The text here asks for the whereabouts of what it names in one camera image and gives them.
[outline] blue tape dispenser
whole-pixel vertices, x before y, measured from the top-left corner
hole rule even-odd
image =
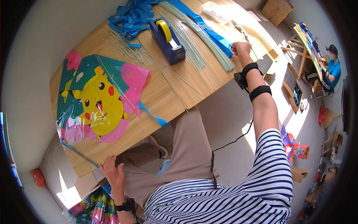
[[[153,38],[170,65],[185,59],[184,46],[179,43],[173,29],[163,17],[152,20],[149,26]]]

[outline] wrist strap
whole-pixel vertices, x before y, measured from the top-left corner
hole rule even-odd
[[[258,65],[257,65],[256,62],[253,62],[253,63],[250,63],[250,64],[246,65],[245,68],[243,68],[242,73],[241,73],[242,78],[246,78],[247,73],[248,73],[251,69],[254,69],[254,68],[256,68],[257,70],[259,70]]]
[[[260,95],[261,93],[264,93],[264,92],[268,92],[272,96],[271,88],[269,86],[259,86],[259,87],[255,88],[254,90],[252,90],[251,93],[249,94],[251,102],[253,101],[253,99],[255,99],[255,97],[257,97],[258,95]]]
[[[122,205],[115,205],[115,209],[116,211],[132,211],[133,214],[135,214],[135,204],[134,204],[134,199],[133,198],[129,198],[126,199],[126,202],[123,203]]]

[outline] fist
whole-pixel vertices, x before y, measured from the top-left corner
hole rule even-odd
[[[237,56],[243,68],[253,62],[250,50],[250,44],[246,42],[235,42],[231,45],[231,51]]]

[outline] person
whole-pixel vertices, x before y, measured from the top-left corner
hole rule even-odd
[[[235,42],[232,51],[242,67],[252,63],[248,43]],[[246,76],[249,92],[266,85],[258,69]],[[173,153],[162,175],[140,170],[143,164],[163,157],[155,142],[129,149],[100,164],[112,187],[115,205],[125,194],[145,208],[146,224],[153,223],[285,223],[291,215],[292,175],[279,132],[278,111],[270,93],[252,101],[256,152],[246,180],[225,187],[211,167],[212,150],[197,107],[172,121]],[[136,220],[130,211],[118,212],[121,224]]]
[[[331,44],[329,47],[326,47],[328,50],[331,60],[327,61],[324,58],[319,58],[319,64],[322,68],[322,86],[323,90],[328,93],[334,92],[334,88],[337,85],[340,78],[340,63],[338,60],[338,50]],[[313,68],[313,72],[305,77],[305,80],[312,82],[318,79],[318,74]]]

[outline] blue and white striped shirt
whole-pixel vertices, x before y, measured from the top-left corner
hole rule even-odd
[[[175,181],[152,193],[145,224],[285,223],[291,215],[292,175],[281,134],[264,131],[247,179],[227,187],[208,179]]]

